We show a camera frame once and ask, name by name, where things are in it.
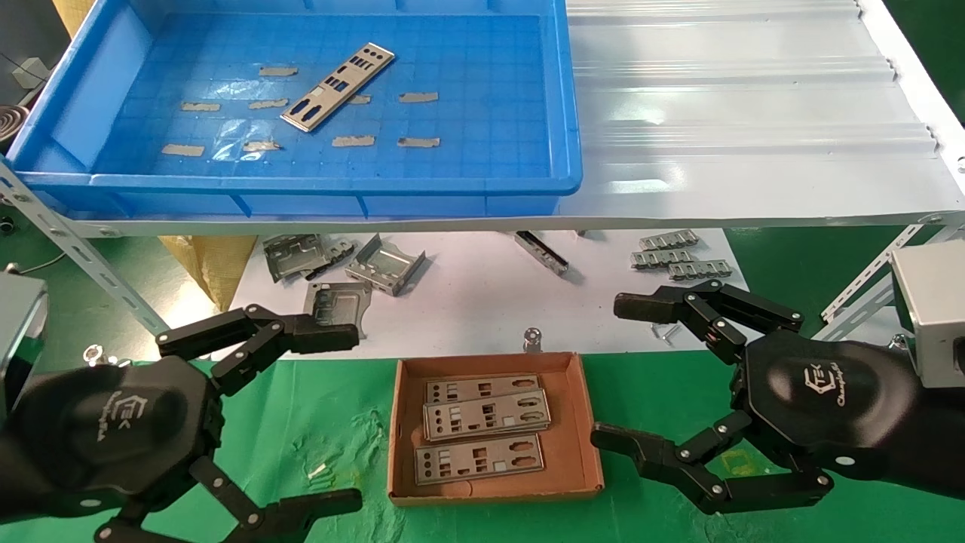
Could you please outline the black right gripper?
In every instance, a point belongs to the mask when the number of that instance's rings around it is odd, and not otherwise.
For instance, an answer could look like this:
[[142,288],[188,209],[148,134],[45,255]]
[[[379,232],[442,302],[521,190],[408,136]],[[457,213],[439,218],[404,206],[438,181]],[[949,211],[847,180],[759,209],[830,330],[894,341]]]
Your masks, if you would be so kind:
[[[924,386],[908,355],[799,336],[803,314],[721,281],[617,293],[613,310],[623,320],[682,324],[724,364],[739,364],[737,410],[680,446],[602,422],[590,432],[594,447],[630,458],[639,477],[675,487],[700,512],[809,508],[834,487],[823,470],[963,498],[963,389]],[[767,336],[748,344],[735,324]],[[709,470],[742,440],[786,472]]]

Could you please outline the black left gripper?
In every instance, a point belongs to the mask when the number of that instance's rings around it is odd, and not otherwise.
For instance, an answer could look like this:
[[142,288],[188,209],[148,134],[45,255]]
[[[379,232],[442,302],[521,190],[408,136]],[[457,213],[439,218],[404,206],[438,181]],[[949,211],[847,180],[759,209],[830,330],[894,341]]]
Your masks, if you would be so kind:
[[[361,510],[362,492],[315,492],[260,508],[213,461],[225,424],[219,393],[235,395],[283,354],[359,343],[355,324],[248,305],[162,331],[156,345],[166,358],[155,364],[35,376],[2,426],[2,519],[121,508],[94,541],[182,542],[142,523],[199,484],[237,521],[224,542],[303,542],[318,520]],[[210,379],[184,361],[228,347]]]

